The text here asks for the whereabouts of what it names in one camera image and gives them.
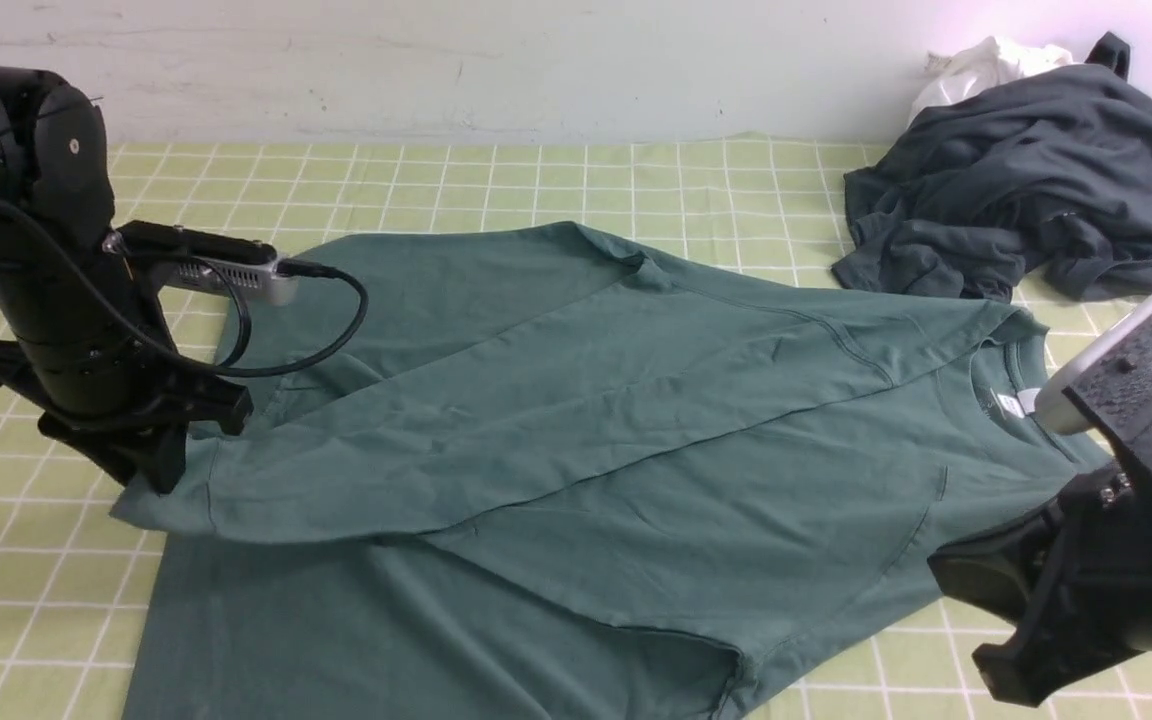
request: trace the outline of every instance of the black mount bracket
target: black mount bracket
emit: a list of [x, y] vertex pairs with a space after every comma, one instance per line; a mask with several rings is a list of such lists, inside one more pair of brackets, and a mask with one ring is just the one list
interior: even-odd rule
[[[129, 249], [137, 247], [138, 227], [150, 225], [132, 223], [120, 228]], [[153, 245], [152, 250], [161, 248]], [[161, 272], [160, 263], [146, 263], [132, 270], [141, 316], [147, 319], [143, 331], [175, 350], [157, 298], [168, 273]], [[251, 396], [241, 384], [165, 364], [143, 350], [141, 343], [129, 342], [132, 347], [126, 361], [145, 365], [143, 377], [152, 387], [145, 388], [139, 406], [124, 414], [84, 418], [61, 409], [47, 396], [18, 342], [0, 340], [0, 387], [10, 388], [40, 407], [38, 432], [41, 435], [73, 447], [122, 486], [142, 473], [156, 492], [169, 493], [184, 472], [188, 424], [214, 420], [225, 434], [241, 433], [252, 412]]]
[[947, 597], [1015, 626], [972, 658], [996, 700], [1029, 707], [1152, 652], [1152, 316], [1064, 395], [1115, 460], [929, 560]]

